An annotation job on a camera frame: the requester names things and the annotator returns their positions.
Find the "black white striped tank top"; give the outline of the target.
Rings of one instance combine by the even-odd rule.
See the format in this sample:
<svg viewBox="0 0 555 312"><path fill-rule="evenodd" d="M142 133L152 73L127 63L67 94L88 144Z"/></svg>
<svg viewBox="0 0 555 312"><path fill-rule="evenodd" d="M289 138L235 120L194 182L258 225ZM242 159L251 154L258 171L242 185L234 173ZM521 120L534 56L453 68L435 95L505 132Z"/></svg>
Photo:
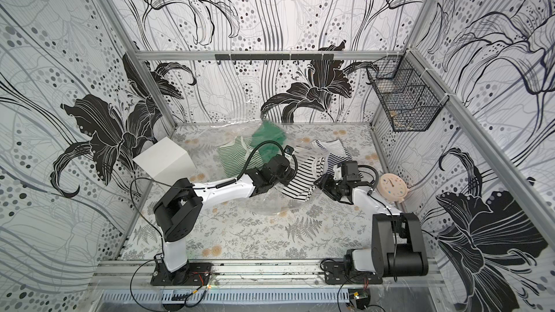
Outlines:
<svg viewBox="0 0 555 312"><path fill-rule="evenodd" d="M282 190L282 195L294 201L308 201L316 189L315 182L324 173L324 158L320 155L296 156L295 177Z"/></svg>

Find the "solid green tank top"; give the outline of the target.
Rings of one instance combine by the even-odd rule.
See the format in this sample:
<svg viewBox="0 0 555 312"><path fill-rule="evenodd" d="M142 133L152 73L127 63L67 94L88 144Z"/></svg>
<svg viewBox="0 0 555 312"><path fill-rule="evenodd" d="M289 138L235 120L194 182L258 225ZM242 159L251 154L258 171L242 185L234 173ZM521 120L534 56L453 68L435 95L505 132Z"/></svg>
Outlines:
<svg viewBox="0 0 555 312"><path fill-rule="evenodd" d="M263 121L255 133L251 136L251 147L255 148L262 142L273 141L280 146L286 141L286 133L282 128L271 121ZM264 163L268 163L270 159L280 154L280 148L274 144L265 144L260 147L257 152L260 154Z"/></svg>

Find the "green white striped tank top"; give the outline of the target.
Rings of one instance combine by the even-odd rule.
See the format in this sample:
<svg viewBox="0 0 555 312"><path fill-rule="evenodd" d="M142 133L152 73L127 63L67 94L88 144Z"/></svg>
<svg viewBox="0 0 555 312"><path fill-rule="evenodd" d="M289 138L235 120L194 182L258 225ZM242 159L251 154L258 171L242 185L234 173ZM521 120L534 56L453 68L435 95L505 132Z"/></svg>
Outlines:
<svg viewBox="0 0 555 312"><path fill-rule="evenodd" d="M240 136L235 137L232 142L218 147L217 153L225 176L228 178L237 177L252 150L251 138Z"/></svg>

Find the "clear plastic vacuum bag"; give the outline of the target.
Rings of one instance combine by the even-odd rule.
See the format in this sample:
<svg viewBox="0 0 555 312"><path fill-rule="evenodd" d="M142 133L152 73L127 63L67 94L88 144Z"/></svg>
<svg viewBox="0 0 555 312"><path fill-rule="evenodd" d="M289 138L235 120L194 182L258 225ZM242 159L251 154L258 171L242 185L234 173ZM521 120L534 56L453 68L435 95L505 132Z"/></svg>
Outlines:
<svg viewBox="0 0 555 312"><path fill-rule="evenodd" d="M213 141L212 146L218 147L232 142L235 137L249 137L262 124L262 120L243 121L235 124L213 125L207 130L208 137ZM276 124L286 133L286 141L282 145L290 144L294 148L295 156L300 155L323 155L319 150L312 147L315 140L323 140L324 127L321 124ZM313 191L311 198L306 201L294 201L282 195L285 186L277 184L268 192L255 196L247 201L239 202L243 208L260 215L273 215L288 210L297 210L309 203L311 199L320 194L317 188Z"/></svg>

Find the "navy white striped tank top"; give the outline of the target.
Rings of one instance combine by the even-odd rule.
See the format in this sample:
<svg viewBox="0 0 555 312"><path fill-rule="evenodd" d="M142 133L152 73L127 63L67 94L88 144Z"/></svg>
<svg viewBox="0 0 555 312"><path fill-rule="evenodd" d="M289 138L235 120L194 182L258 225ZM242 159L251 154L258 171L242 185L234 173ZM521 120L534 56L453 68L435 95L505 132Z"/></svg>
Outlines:
<svg viewBox="0 0 555 312"><path fill-rule="evenodd" d="M338 164L353 160L351 153L344 147L340 139L329 142L315 140L312 142L312 147L323 155L325 173L332 173Z"/></svg>

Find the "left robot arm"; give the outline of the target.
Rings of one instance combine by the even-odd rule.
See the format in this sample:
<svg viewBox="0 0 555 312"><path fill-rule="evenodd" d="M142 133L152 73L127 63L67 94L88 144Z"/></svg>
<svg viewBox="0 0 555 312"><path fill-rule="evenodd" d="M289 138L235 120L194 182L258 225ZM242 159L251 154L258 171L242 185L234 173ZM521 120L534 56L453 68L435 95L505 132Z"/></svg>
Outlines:
<svg viewBox="0 0 555 312"><path fill-rule="evenodd" d="M286 186L298 170L298 160L289 145L260 168L250 168L250 160L233 179L197 184L179 179L155 204L153 212L163 234L161 262L168 272L173 274L188 266L185 238L203 209L264 194L278 183Z"/></svg>

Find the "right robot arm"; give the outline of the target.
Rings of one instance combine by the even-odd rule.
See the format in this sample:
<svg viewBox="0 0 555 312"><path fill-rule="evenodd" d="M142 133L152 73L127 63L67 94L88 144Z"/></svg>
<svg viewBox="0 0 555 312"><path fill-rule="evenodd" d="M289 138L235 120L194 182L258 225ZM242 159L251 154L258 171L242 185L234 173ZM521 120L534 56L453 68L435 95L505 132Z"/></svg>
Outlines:
<svg viewBox="0 0 555 312"><path fill-rule="evenodd" d="M429 272L428 256L419 218L395 206L408 194L406 183L391 173L345 161L316 180L326 196L358 207L371 218L367 248L349 249L343 260L324 260L328 285L371 284L390 277L421 277Z"/></svg>

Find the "pink round clock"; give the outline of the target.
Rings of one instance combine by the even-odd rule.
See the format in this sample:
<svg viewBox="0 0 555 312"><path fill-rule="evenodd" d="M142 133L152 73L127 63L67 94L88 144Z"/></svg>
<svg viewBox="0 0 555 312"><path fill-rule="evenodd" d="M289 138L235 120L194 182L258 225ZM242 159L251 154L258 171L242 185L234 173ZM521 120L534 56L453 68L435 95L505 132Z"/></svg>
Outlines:
<svg viewBox="0 0 555 312"><path fill-rule="evenodd" d="M401 177L384 173L378 178L377 191L389 202L403 202L408 196L409 188Z"/></svg>

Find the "white cube box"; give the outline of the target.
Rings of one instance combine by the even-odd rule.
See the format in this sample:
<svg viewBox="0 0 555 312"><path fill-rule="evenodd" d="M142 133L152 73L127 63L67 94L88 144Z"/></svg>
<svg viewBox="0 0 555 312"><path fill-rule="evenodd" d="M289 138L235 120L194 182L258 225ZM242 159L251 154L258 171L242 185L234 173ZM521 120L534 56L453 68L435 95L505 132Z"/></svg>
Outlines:
<svg viewBox="0 0 555 312"><path fill-rule="evenodd" d="M192 177L197 168L189 153L165 137L133 159L154 181L173 186L179 179Z"/></svg>

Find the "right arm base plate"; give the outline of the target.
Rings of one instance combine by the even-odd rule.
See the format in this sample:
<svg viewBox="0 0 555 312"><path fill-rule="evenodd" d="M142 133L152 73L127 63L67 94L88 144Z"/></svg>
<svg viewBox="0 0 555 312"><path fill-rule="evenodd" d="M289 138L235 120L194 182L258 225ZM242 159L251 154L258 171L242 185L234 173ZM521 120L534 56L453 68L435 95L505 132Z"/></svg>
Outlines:
<svg viewBox="0 0 555 312"><path fill-rule="evenodd" d="M380 285L383 279L374 272L348 271L343 261L324 259L319 263L327 285Z"/></svg>

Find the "black bar on rail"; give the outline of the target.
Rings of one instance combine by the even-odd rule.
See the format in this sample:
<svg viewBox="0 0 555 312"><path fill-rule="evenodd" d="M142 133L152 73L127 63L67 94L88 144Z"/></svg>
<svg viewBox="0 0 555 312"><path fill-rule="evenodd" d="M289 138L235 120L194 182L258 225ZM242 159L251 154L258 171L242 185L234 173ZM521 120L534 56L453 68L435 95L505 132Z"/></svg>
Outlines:
<svg viewBox="0 0 555 312"><path fill-rule="evenodd" d="M334 60L335 54L333 53L216 53L215 60L222 61L303 61L303 60Z"/></svg>

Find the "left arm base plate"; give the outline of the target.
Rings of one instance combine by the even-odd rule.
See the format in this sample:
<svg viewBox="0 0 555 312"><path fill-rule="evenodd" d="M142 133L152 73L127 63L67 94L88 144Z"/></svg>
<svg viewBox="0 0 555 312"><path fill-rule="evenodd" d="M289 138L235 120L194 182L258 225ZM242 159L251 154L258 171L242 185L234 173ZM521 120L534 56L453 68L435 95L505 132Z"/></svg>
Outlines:
<svg viewBox="0 0 555 312"><path fill-rule="evenodd" d="M163 262L157 262L151 278L152 286L195 286L208 284L212 274L209 262L188 262L184 267L170 272Z"/></svg>

